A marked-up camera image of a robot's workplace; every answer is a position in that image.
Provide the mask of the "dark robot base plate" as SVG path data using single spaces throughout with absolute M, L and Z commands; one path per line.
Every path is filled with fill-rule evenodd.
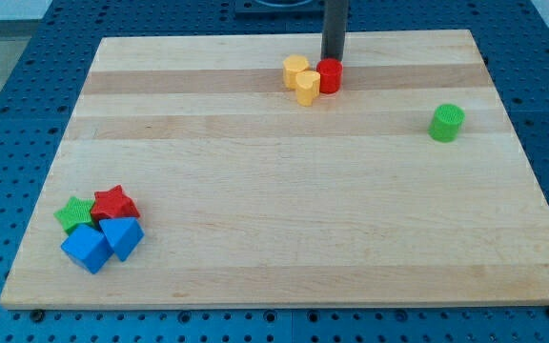
M 322 13 L 324 0 L 233 0 L 236 16 Z

